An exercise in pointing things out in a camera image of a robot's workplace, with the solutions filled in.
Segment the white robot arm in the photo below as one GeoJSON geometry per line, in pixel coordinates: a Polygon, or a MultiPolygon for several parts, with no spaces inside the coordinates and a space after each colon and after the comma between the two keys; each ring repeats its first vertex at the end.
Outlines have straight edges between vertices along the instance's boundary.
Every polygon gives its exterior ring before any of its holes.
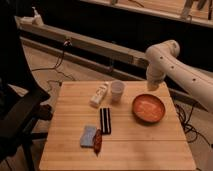
{"type": "Polygon", "coordinates": [[[213,78],[195,70],[177,59],[180,46],[175,40],[167,40],[147,48],[145,57],[148,85],[157,88],[168,76],[213,114],[213,78]]]}

